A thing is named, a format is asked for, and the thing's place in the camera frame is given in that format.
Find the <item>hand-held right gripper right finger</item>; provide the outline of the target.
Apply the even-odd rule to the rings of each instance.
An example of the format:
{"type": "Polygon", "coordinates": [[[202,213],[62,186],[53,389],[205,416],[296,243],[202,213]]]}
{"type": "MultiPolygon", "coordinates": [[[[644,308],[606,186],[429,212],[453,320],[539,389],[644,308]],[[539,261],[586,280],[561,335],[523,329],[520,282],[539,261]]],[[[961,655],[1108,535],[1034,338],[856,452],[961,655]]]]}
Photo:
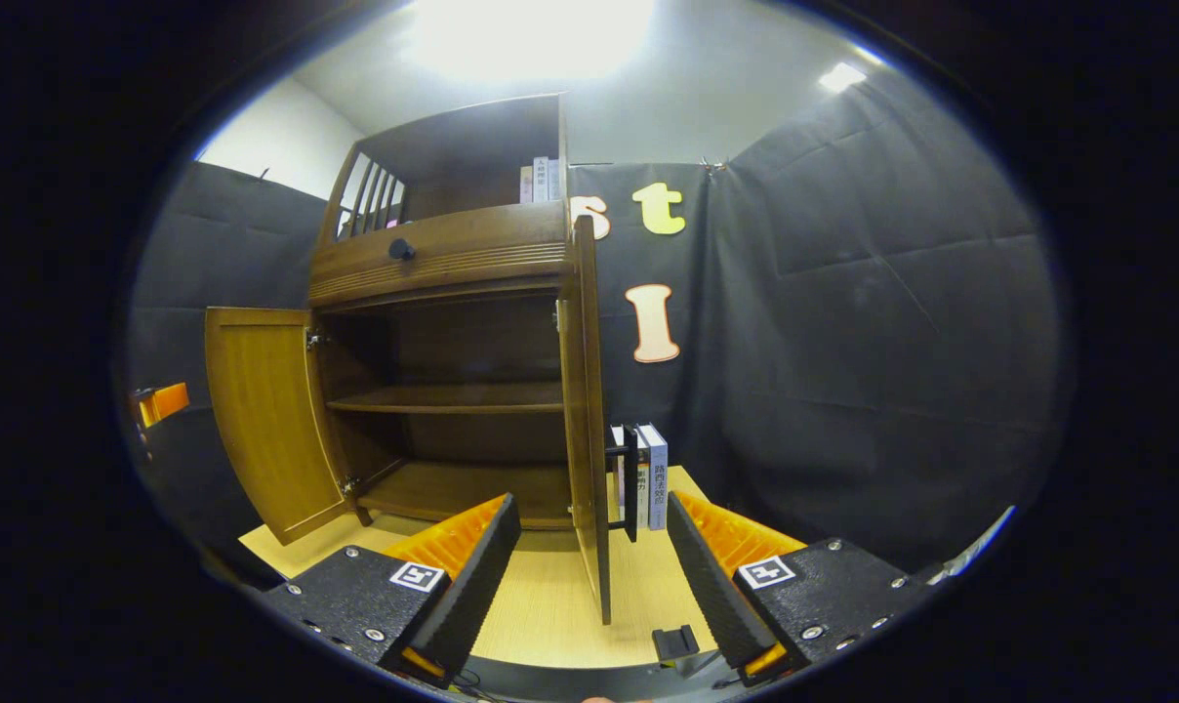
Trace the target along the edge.
{"type": "Polygon", "coordinates": [[[667,534],[714,645],[744,686],[838,657],[893,628],[930,589],[842,538],[801,543],[684,491],[667,534]]]}

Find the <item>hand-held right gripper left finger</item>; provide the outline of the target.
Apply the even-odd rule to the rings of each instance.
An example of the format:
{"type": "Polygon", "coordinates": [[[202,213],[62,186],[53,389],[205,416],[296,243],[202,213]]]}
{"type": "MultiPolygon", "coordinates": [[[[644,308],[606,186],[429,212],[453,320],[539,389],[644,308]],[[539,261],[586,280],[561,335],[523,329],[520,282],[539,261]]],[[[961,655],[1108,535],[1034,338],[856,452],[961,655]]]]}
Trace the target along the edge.
{"type": "Polygon", "coordinates": [[[371,666],[450,684],[468,663],[519,537],[518,502],[503,493],[382,551],[344,546],[266,589],[263,607],[371,666]]]}

